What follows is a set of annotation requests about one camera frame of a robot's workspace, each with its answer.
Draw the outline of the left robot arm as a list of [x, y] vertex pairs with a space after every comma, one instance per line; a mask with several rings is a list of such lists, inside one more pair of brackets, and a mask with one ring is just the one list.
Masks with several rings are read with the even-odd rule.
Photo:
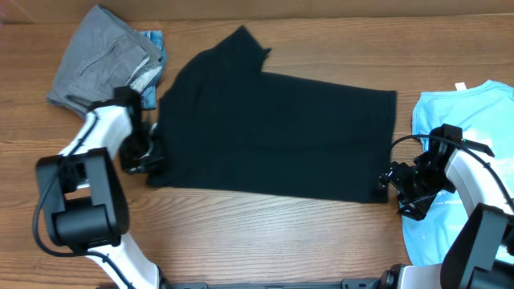
[[113, 164], [120, 160], [129, 174], [152, 167], [155, 144], [142, 119], [141, 94], [123, 86], [109, 100], [68, 100], [85, 108], [85, 122], [65, 149], [35, 166], [36, 245], [55, 257], [91, 259], [118, 288], [169, 287], [129, 233], [129, 204]]

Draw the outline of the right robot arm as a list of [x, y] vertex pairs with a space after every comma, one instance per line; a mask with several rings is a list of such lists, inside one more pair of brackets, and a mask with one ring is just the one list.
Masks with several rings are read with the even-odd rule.
[[398, 191], [398, 214], [420, 221], [441, 190], [458, 193], [468, 220], [440, 264], [394, 265], [372, 288], [511, 288], [513, 265], [497, 259], [500, 247], [513, 252], [513, 199], [493, 169], [493, 151], [466, 140], [449, 124], [426, 135], [429, 148], [413, 165], [390, 163], [374, 192]]

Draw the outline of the black t-shirt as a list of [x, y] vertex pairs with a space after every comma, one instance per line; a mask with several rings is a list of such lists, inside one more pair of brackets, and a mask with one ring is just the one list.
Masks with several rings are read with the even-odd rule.
[[180, 70], [148, 185], [387, 202], [396, 92], [265, 72], [267, 54], [240, 27]]

